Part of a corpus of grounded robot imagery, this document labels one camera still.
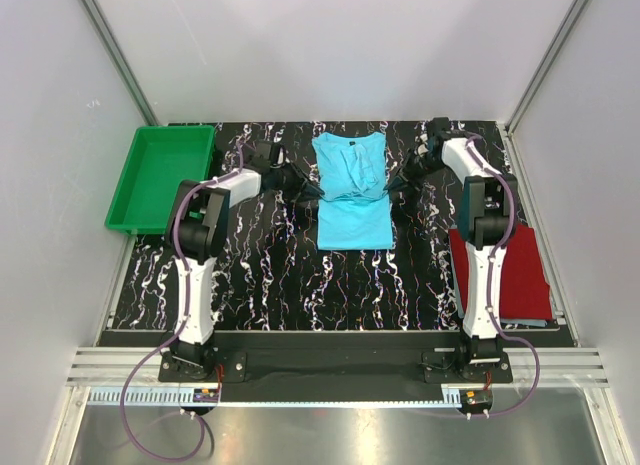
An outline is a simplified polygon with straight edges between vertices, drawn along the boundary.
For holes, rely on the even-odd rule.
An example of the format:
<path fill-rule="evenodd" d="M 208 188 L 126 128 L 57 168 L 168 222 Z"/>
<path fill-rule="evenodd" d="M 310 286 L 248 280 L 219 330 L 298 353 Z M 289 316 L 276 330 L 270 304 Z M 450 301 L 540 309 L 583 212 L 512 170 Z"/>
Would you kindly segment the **cyan polo shirt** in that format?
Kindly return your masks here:
<path fill-rule="evenodd" d="M 318 249 L 392 249 L 385 136 L 374 132 L 348 138 L 325 132 L 312 146 L 324 192 L 318 206 Z"/>

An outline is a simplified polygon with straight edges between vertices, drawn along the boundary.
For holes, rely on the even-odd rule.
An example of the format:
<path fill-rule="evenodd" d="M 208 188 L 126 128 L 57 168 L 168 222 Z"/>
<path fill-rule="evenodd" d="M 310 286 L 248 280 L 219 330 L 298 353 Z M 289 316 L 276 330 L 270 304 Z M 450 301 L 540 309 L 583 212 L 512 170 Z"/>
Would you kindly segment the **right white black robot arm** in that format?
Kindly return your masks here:
<path fill-rule="evenodd" d="M 500 288 L 507 244 L 516 231 L 517 180 L 478 152 L 481 136 L 455 130 L 447 117 L 428 122 L 421 144 L 412 149 L 386 186 L 389 192 L 418 190 L 428 174 L 447 168 L 463 186 L 456 230 L 465 243 L 468 291 L 461 338 L 449 367 L 476 381 L 500 365 Z"/>

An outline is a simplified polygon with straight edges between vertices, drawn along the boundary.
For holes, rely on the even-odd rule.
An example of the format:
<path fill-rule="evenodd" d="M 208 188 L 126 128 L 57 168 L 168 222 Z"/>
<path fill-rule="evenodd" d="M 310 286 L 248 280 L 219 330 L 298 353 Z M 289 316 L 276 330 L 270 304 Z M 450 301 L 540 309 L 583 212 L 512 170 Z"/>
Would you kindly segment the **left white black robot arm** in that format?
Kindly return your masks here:
<path fill-rule="evenodd" d="M 294 202 L 324 195 L 287 157 L 284 145 L 266 140 L 242 152 L 231 172 L 179 184 L 165 232 L 179 285 L 175 331 L 163 355 L 165 369 L 175 366 L 196 381 L 221 369 L 211 316 L 213 267 L 227 240 L 232 209 L 267 191 L 279 191 Z"/>

